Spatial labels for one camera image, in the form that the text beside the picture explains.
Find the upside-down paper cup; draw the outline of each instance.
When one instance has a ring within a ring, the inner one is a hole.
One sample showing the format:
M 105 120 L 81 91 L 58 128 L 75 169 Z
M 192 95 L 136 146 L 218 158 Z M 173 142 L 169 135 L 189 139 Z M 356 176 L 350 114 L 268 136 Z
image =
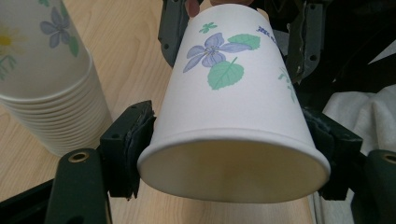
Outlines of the upside-down paper cup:
M 24 103 L 5 102 L 1 98 L 0 103 L 55 155 L 62 156 L 83 147 L 96 148 L 100 135 L 112 120 L 92 58 L 89 67 L 85 80 L 74 90 L 46 98 L 46 101 L 38 100 L 36 104 L 31 102 L 27 108 L 16 108 Z
M 190 22 L 138 170 L 165 193 L 229 203 L 290 201 L 328 180 L 259 12 L 221 5 Z

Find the metal bracket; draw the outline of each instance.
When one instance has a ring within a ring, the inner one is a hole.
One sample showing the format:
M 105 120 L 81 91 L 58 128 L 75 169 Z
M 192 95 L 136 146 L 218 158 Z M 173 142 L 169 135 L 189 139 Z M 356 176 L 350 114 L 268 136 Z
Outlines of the metal bracket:
M 304 4 L 290 24 L 286 67 L 293 83 L 308 77 L 318 66 L 324 36 L 324 4 Z
M 61 158 L 45 223 L 112 223 L 96 150 L 78 149 Z
M 100 138 L 100 152 L 110 196 L 137 197 L 140 175 L 137 159 L 154 132 L 154 111 L 151 101 L 128 107 Z

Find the white cloth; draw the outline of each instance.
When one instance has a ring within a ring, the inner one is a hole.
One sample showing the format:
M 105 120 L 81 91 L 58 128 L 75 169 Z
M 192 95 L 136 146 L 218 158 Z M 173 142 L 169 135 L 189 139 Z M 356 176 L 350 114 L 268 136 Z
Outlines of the white cloth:
M 396 85 L 377 94 L 336 93 L 323 113 L 363 139 L 364 155 L 375 149 L 396 151 Z
M 361 153 L 375 149 L 396 151 L 396 85 L 377 94 L 339 92 L 334 94 L 323 113 L 363 139 Z M 353 222 L 350 190 L 345 201 L 325 201 L 315 193 L 311 198 L 314 223 L 350 224 Z

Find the stack of paper cups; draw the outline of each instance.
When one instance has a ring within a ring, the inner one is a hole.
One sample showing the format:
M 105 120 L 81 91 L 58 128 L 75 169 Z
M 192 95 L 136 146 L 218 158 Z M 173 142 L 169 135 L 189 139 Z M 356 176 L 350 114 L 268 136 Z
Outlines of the stack of paper cups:
M 99 145 L 111 117 L 60 0 L 0 2 L 0 103 L 56 155 Z

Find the bolt hole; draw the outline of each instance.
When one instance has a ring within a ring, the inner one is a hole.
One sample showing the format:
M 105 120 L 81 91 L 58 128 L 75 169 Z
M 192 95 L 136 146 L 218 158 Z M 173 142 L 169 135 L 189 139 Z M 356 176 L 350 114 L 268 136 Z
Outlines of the bolt hole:
M 317 55 L 311 55 L 310 57 L 309 57 L 309 60 L 311 60 L 312 62 L 314 62 L 314 61 L 316 61 L 318 59 L 318 57 L 317 57 Z
M 78 152 L 76 154 L 73 154 L 72 156 L 69 157 L 70 162 L 81 162 L 85 161 L 90 157 L 90 154 L 86 152 Z
M 390 163 L 396 164 L 396 156 L 394 156 L 394 155 L 386 154 L 386 155 L 384 155 L 384 159 Z
M 81 216 L 72 217 L 66 222 L 66 224 L 82 224 L 82 223 L 84 223 L 84 217 Z

